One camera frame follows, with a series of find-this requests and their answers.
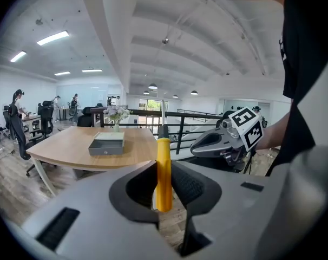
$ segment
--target gray box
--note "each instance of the gray box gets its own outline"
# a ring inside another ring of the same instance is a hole
[[[91,156],[122,154],[123,140],[93,140],[88,151]]]

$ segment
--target vase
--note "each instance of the vase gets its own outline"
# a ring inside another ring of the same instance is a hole
[[[114,126],[114,132],[119,132],[119,131],[120,131],[120,125],[116,123]]]

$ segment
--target hair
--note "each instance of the hair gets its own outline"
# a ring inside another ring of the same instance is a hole
[[[20,89],[18,89],[17,91],[14,92],[14,94],[12,95],[12,103],[15,103],[17,96],[20,94],[23,94]]]

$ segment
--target ceiling light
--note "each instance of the ceiling light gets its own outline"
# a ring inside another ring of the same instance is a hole
[[[152,83],[148,86],[149,89],[158,89],[157,85]]]
[[[82,72],[102,72],[101,69],[84,69]]]
[[[44,38],[41,41],[38,41],[37,44],[39,44],[40,46],[43,46],[44,44],[46,44],[48,42],[59,40],[60,38],[67,37],[67,36],[69,36],[67,31],[59,32],[58,34],[49,36],[47,38]]]
[[[70,72],[59,72],[59,73],[55,73],[56,76],[60,76],[60,75],[65,75],[65,74],[70,74]]]
[[[19,58],[21,58],[22,56],[24,56],[25,54],[27,54],[26,52],[24,51],[21,51],[20,53],[18,53],[15,57],[13,57],[10,62],[16,62]]]

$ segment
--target table leg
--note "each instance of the table leg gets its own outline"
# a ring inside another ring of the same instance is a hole
[[[32,158],[32,160],[33,160],[33,163],[34,163],[34,165],[35,165],[35,167],[36,167],[36,169],[37,169],[37,171],[38,171],[38,173],[39,173],[41,179],[44,181],[46,187],[50,190],[50,192],[51,192],[54,196],[56,196],[56,195],[57,195],[57,190],[56,190],[56,188],[52,185],[50,179],[47,177],[47,175],[46,175],[46,173],[45,173],[45,170],[44,170],[43,166],[41,165],[40,161],[37,160],[37,159],[34,159],[34,158]]]

